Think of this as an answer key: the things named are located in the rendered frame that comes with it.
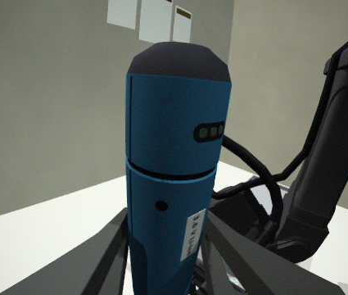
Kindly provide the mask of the dark blue electric screwdriver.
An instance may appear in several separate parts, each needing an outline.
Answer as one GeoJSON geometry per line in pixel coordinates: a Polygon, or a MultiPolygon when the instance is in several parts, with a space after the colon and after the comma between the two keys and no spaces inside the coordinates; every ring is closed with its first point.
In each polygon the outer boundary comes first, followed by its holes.
{"type": "Polygon", "coordinates": [[[126,74],[133,295],[188,295],[215,186],[232,82],[209,48],[160,42],[126,74]]]}

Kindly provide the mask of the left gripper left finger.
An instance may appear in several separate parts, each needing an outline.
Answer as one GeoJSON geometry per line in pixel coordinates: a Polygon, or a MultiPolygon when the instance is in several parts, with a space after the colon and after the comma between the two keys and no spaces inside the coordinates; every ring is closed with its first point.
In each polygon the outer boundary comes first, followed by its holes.
{"type": "Polygon", "coordinates": [[[128,253],[124,207],[91,238],[0,295],[123,295],[128,253]]]}

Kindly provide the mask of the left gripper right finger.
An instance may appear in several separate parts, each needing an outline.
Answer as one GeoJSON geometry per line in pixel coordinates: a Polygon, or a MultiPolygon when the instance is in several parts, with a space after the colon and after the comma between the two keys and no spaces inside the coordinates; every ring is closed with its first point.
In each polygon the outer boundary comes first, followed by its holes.
{"type": "Polygon", "coordinates": [[[221,257],[248,295],[345,295],[340,286],[242,236],[211,211],[201,255],[208,295],[237,295],[221,257]]]}

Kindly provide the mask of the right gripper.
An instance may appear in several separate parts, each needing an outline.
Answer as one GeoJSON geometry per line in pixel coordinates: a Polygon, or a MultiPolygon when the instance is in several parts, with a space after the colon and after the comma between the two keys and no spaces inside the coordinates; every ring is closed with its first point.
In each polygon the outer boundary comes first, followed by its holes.
{"type": "MultiPolygon", "coordinates": [[[[228,273],[227,273],[227,275],[230,278],[230,281],[232,282],[232,285],[233,285],[237,295],[247,295],[246,290],[241,286],[241,284],[239,283],[237,278],[235,278],[235,277],[233,278],[228,273]]],[[[193,271],[192,280],[190,283],[188,294],[190,294],[190,295],[208,295],[204,266],[198,260],[196,261],[196,264],[195,264],[195,268],[193,271]],[[194,273],[196,273],[200,278],[194,273]],[[203,278],[203,279],[201,279],[201,278],[203,278]],[[196,290],[196,286],[199,287],[198,290],[196,290]]]]}

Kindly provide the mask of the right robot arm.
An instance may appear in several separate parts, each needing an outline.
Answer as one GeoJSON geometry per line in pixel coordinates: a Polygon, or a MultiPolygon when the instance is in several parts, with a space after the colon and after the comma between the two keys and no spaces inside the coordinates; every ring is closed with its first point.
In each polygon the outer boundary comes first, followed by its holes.
{"type": "MultiPolygon", "coordinates": [[[[280,228],[264,247],[294,264],[312,257],[328,236],[348,181],[348,48],[340,58],[307,157],[282,199],[280,228]]],[[[250,188],[211,198],[209,211],[251,241],[270,218],[250,188]]]]}

